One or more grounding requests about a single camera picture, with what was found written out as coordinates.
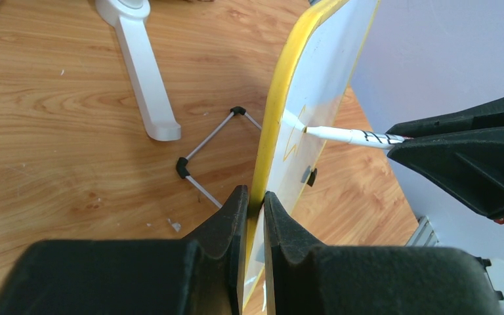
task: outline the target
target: whiteboard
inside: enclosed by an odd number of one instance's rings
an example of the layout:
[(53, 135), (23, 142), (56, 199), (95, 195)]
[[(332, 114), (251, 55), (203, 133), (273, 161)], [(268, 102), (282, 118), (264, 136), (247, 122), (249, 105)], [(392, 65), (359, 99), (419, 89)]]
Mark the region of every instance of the whiteboard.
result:
[(378, 4), (322, 0), (287, 39), (268, 93), (250, 193), (244, 305), (264, 268), (265, 192), (293, 210), (326, 143), (304, 134), (304, 126), (333, 125)]

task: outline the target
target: small debris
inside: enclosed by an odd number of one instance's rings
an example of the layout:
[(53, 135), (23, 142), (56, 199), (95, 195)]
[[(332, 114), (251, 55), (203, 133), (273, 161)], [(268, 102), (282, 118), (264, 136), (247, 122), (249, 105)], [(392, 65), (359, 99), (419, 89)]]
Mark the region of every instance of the small debris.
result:
[(178, 222), (171, 222), (171, 219), (167, 219), (167, 222), (169, 222), (169, 224), (175, 229), (175, 231), (177, 231), (177, 233), (180, 231), (180, 228), (182, 228), (182, 226), (180, 225), (180, 223), (178, 223)]

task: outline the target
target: silver metal rod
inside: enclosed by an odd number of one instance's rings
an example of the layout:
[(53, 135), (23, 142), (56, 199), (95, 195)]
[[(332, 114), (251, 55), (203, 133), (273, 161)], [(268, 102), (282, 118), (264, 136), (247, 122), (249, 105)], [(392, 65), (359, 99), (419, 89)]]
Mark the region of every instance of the silver metal rod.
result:
[(223, 122), (221, 122), (221, 124), (219, 126), (217, 126), (217, 128), (215, 128), (213, 130), (212, 133), (209, 134), (209, 136), (207, 136), (204, 141), (202, 141), (197, 147), (196, 149), (194, 149), (194, 151), (190, 152), (190, 154), (188, 154), (188, 156), (186, 156), (186, 159), (187, 160), (190, 160), (190, 158), (192, 158), (194, 156), (194, 154), (196, 154), (203, 146), (205, 146), (205, 144), (210, 141), (213, 136), (215, 136), (216, 133), (219, 132), (219, 130), (221, 130), (221, 128), (223, 128), (223, 126), (225, 126), (227, 124), (227, 122), (229, 122), (229, 120), (234, 116), (234, 113), (233, 112), (230, 112), (229, 113), (229, 116), (227, 116), (227, 118), (225, 118), (225, 120)]
[(211, 200), (211, 202), (213, 202), (219, 209), (221, 209), (222, 207), (221, 203), (219, 203), (217, 199), (215, 199), (212, 195), (210, 195), (209, 192), (207, 192), (207, 190), (202, 185), (198, 184), (198, 182), (195, 181), (194, 178), (192, 178), (192, 176), (187, 176), (186, 179), (188, 179), (189, 182), (191, 182), (196, 188), (198, 188), (198, 190), (202, 192), (202, 194), (204, 194), (207, 197), (207, 199)]
[(258, 129), (262, 130), (262, 126), (260, 126), (259, 123), (257, 123), (254, 118), (252, 118), (252, 116), (248, 115), (248, 113), (244, 113), (244, 116), (246, 116), (246, 118), (250, 119), (250, 121), (252, 121), (252, 123), (258, 127)]

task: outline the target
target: black plastic connector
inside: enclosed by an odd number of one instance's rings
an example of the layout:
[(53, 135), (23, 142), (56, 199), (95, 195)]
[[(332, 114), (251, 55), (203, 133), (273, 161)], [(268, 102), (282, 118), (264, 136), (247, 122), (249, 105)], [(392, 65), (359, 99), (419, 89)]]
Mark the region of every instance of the black plastic connector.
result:
[(231, 108), (231, 112), (233, 112), (235, 115), (241, 114), (242, 116), (244, 116), (244, 114), (246, 114), (246, 109), (241, 106), (236, 106), (236, 107)]
[(500, 301), (504, 300), (503, 292), (501, 291), (496, 291), (495, 294), (497, 295), (497, 299)]
[(187, 165), (188, 165), (188, 160), (185, 157), (178, 158), (177, 165), (175, 166), (175, 169), (177, 170), (177, 174), (182, 179), (185, 179), (187, 176), (190, 176), (190, 173), (186, 169)]
[(475, 259), (476, 259), (476, 261), (478, 261), (478, 263), (480, 265), (482, 265), (482, 268), (484, 269), (484, 271), (486, 271), (486, 267), (489, 267), (492, 265), (492, 261), (489, 259), (482, 258), (482, 257), (475, 257)]
[(310, 187), (314, 186), (314, 182), (316, 181), (316, 176), (318, 176), (318, 169), (314, 169), (310, 173), (310, 176), (308, 177), (308, 181), (306, 182), (306, 184)]

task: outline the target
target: white marker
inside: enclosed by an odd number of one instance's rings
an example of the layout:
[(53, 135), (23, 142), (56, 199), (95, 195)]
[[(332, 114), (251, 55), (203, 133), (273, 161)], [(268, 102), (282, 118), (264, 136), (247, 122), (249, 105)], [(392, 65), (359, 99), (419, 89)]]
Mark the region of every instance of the white marker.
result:
[(369, 146), (371, 148), (384, 150), (391, 150), (395, 144), (410, 139), (407, 136), (387, 135), (373, 133), (371, 131), (333, 127), (307, 127), (304, 132), (322, 139), (337, 140), (357, 146)]

